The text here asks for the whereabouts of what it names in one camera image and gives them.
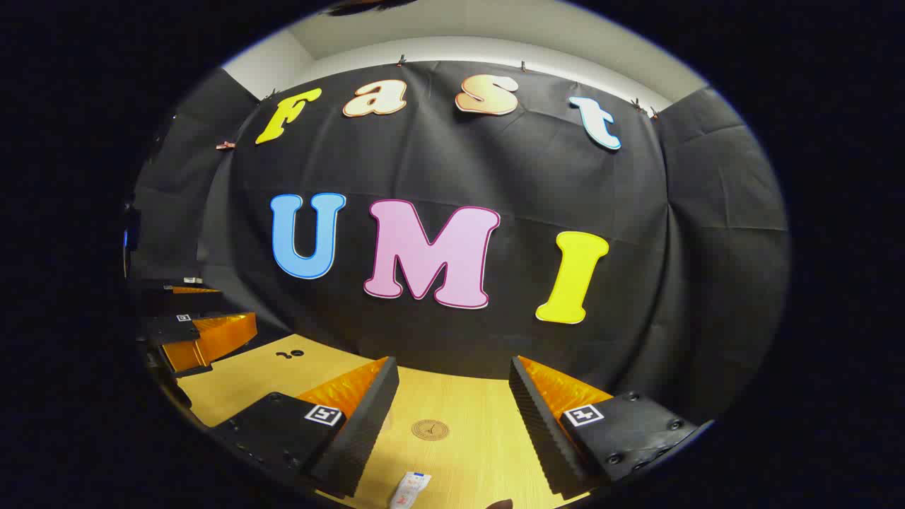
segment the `letter m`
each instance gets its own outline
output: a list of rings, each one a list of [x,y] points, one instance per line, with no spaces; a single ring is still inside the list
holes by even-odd
[[[414,205],[403,200],[380,200],[371,205],[377,220],[374,274],[365,292],[385,299],[402,295],[395,280],[398,261],[412,296],[421,300],[446,267],[443,286],[433,297],[440,304],[466,309],[485,307],[484,260],[491,232],[500,215],[487,208],[464,206],[452,213],[433,243],[427,239]]]

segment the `black fabric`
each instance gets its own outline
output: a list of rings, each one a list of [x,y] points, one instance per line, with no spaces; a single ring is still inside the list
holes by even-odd
[[[516,80],[518,108],[499,117],[458,111],[462,80],[480,73]],[[406,83],[405,108],[342,115],[358,87],[385,79]],[[256,146],[277,103],[313,88],[322,95]],[[570,96],[614,116],[618,151],[591,140]],[[507,360],[524,355],[601,389],[642,391],[699,422],[726,408],[771,342],[788,269],[782,200],[757,142],[713,91],[652,122],[615,96],[546,74],[388,64],[277,93],[236,143],[211,181],[198,262],[206,283],[276,328],[463,376],[505,379]],[[297,279],[273,260],[270,200],[302,196],[295,242],[309,254],[310,199],[323,192],[347,198],[335,262],[319,279]],[[486,308],[434,301],[444,274],[421,301],[407,288],[390,300],[364,292],[376,241],[368,208],[386,198],[413,202],[432,240],[459,206],[501,215],[486,258]],[[584,321],[541,322],[534,312],[549,297],[556,236],[567,230],[599,235],[610,251],[595,268]]]
[[[135,187],[142,238],[132,255],[132,277],[198,275],[202,211],[223,157],[215,147],[233,139],[256,105],[241,84],[218,69],[180,102],[161,127]]]

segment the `wooden table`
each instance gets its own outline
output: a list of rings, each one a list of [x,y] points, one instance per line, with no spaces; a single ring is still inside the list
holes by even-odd
[[[304,351],[286,359],[276,354]],[[371,359],[292,335],[214,363],[214,370],[178,380],[192,411],[216,426],[269,392],[292,396]],[[445,423],[450,435],[426,441],[412,433],[421,419]],[[354,498],[358,509],[386,509],[405,472],[433,476],[414,509],[485,509],[511,498],[516,509],[551,509],[553,495],[510,392],[502,379],[474,379],[399,368],[399,389]]]

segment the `white wall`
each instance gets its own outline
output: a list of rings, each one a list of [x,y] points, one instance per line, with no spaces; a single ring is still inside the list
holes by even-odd
[[[284,91],[298,84],[302,71],[314,59],[292,34],[281,30],[236,55],[223,68],[258,99],[273,89]]]
[[[399,56],[403,53],[408,62],[458,60],[498,63],[520,68],[521,61],[524,60],[529,71],[553,74],[580,82],[612,93],[626,101],[634,101],[637,98],[645,108],[654,107],[660,111],[672,104],[641,83],[574,55],[502,39],[456,35],[402,39],[333,54],[300,69],[295,76],[294,84],[311,82],[337,72],[398,62]]]

